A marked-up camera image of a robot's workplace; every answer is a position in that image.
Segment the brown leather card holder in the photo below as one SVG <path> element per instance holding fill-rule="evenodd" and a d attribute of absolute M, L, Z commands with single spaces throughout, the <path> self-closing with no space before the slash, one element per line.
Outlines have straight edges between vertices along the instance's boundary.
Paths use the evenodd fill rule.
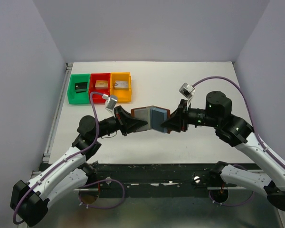
<path fill-rule="evenodd" d="M 147 124 L 135 130 L 136 133 L 155 130 L 161 133 L 170 133 L 170 130 L 161 126 L 161 124 L 170 118 L 171 112 L 169 109 L 158 106 L 147 106 L 134 108 L 131 110 L 131 116 L 140 120 L 146 121 Z"/>

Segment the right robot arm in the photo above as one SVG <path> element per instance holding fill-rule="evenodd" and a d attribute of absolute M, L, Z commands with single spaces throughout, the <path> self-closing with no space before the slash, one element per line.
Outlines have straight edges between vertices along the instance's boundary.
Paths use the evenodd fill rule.
<path fill-rule="evenodd" d="M 234 184 L 266 196 L 276 208 L 285 211 L 285 161 L 257 136 L 246 120 L 231 113 L 232 101 L 220 91 L 206 96 L 205 109 L 188 108 L 182 99 L 177 109 L 161 126 L 176 132 L 185 132 L 190 124 L 215 129 L 216 136 L 249 157 L 264 174 L 251 173 L 226 162 L 217 162 L 209 172 L 214 186 Z"/>

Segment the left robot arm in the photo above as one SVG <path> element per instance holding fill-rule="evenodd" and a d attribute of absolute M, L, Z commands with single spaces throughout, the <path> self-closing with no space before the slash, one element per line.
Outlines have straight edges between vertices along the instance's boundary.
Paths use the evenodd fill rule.
<path fill-rule="evenodd" d="M 126 136 L 147 125 L 147 121 L 131 116 L 121 106 L 113 109 L 113 116 L 98 121 L 97 114 L 86 115 L 79 121 L 76 137 L 71 147 L 51 166 L 27 182 L 19 180 L 12 189 L 10 207 L 15 225 L 27 223 L 34 226 L 48 212 L 52 190 L 72 171 L 94 156 L 100 148 L 98 138 L 120 131 Z"/>

